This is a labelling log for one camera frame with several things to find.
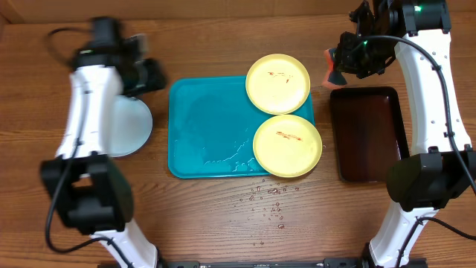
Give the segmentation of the light blue plate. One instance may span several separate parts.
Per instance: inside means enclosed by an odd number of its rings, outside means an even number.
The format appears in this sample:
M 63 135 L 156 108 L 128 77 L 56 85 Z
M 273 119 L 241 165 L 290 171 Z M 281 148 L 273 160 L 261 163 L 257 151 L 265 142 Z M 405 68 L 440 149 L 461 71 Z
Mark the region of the light blue plate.
M 142 100 L 117 96 L 112 112 L 109 155 L 117 158 L 138 151 L 149 139 L 152 126 L 152 113 Z

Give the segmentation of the red black sponge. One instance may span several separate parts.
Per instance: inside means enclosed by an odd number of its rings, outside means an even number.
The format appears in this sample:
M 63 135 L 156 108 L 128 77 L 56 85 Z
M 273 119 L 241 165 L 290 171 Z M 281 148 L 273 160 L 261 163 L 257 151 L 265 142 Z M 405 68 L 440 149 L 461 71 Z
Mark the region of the red black sponge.
M 322 86 L 328 89 L 341 89 L 347 85 L 347 81 L 340 71 L 334 69 L 336 48 L 329 48 L 325 50 L 324 57 L 327 61 L 328 69 L 324 76 Z

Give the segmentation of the yellow-green plate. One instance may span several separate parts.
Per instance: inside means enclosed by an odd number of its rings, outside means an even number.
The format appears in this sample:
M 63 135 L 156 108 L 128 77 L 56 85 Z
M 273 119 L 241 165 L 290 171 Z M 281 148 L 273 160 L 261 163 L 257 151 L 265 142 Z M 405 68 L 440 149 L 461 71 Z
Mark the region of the yellow-green plate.
M 262 123 L 253 140 L 254 157 L 272 175 L 293 178 L 319 162 L 323 142 L 316 127 L 297 115 L 276 115 Z
M 271 115 L 289 114 L 309 97 L 310 76 L 304 65 L 286 54 L 258 59 L 248 70 L 245 89 L 259 110 Z

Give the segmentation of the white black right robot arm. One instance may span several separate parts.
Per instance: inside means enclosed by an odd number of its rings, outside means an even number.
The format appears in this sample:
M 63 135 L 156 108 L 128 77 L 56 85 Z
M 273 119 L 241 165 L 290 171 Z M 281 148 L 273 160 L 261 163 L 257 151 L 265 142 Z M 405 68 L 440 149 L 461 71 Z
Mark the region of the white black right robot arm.
M 425 267 L 411 249 L 437 212 L 475 186 L 475 149 L 460 118 L 451 73 L 451 20 L 444 1 L 363 1 L 325 52 L 323 84 L 354 95 L 346 74 L 363 79 L 400 64 L 411 111 L 412 145 L 386 181 L 390 206 L 376 236 L 346 267 Z

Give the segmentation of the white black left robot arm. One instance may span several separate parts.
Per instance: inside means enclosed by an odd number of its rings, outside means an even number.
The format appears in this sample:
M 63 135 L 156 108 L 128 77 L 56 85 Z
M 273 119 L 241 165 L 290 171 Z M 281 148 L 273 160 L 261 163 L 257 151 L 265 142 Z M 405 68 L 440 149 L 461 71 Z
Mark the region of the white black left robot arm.
M 63 58 L 51 36 L 49 54 L 70 68 L 71 102 L 65 134 L 55 157 L 40 166 L 50 198 L 48 218 L 100 243 L 117 267 L 164 267 L 158 247 L 134 220 L 132 188 L 114 160 L 136 152 L 150 137 L 152 113 L 143 94 L 162 90 L 167 79 L 146 57 L 146 39 L 123 36 L 109 16 L 91 21 L 91 39 Z

